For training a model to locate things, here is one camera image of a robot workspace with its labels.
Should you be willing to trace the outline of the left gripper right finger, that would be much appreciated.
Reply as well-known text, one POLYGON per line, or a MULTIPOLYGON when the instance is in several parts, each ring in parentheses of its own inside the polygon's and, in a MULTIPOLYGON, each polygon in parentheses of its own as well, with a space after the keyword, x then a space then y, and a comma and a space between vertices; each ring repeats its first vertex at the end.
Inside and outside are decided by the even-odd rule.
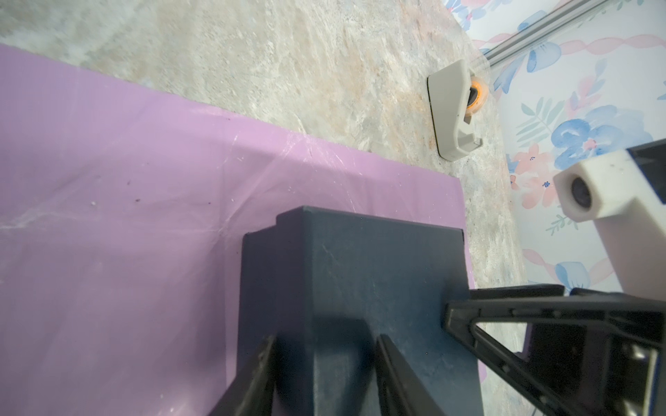
POLYGON ((446 415, 387 335, 376 340, 375 364, 381 415, 446 415))

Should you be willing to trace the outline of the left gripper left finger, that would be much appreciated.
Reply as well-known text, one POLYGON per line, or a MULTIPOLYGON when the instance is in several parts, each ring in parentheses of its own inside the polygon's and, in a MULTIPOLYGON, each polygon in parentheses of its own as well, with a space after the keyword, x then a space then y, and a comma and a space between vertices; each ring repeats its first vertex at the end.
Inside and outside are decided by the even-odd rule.
POLYGON ((267 336, 209 416, 271 416, 278 377, 277 338, 267 336))

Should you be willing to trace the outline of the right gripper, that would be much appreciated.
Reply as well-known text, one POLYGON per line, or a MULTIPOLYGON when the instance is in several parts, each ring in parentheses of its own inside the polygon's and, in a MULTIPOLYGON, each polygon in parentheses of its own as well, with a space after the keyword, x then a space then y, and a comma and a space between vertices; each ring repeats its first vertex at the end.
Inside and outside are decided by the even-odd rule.
POLYGON ((475 289, 443 328, 545 415, 663 415, 665 304, 558 284, 475 289))

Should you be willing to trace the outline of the dark navy gift box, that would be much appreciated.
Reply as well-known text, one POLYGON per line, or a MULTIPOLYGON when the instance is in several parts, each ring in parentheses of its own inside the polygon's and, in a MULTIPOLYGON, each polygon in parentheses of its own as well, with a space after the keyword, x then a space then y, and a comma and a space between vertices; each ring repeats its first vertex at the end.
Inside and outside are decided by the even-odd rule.
POLYGON ((388 336, 442 411, 483 412, 476 358, 442 327, 468 297, 462 230, 303 206, 243 237, 237 364, 279 347, 279 410, 377 415, 388 336))

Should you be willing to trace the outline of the purple wrapping paper sheet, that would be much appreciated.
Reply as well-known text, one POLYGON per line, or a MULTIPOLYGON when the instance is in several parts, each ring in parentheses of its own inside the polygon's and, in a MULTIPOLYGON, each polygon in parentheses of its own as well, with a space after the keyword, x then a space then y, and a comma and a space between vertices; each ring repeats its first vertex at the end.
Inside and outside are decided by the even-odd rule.
POLYGON ((208 414, 298 206, 466 225, 456 178, 3 46, 2 414, 208 414))

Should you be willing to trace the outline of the beige tape dispenser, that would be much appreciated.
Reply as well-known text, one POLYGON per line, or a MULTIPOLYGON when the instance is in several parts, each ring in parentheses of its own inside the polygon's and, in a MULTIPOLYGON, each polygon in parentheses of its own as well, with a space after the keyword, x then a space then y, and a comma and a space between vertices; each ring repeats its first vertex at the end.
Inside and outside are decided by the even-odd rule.
POLYGON ((473 130, 473 118, 490 95, 487 83, 464 60, 458 60, 427 78, 438 154, 446 161, 458 161, 483 146, 473 130))

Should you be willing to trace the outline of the right aluminium corner post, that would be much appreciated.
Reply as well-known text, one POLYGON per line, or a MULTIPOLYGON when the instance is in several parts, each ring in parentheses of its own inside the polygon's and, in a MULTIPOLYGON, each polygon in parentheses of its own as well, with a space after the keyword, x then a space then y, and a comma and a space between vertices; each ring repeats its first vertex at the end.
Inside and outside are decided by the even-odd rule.
POLYGON ((499 67, 517 55, 529 51, 532 47, 539 46, 563 29, 583 22, 595 13, 602 12, 610 4, 609 0, 567 1, 556 10, 538 19, 534 24, 530 24, 508 39, 501 41, 484 56, 491 69, 499 67))

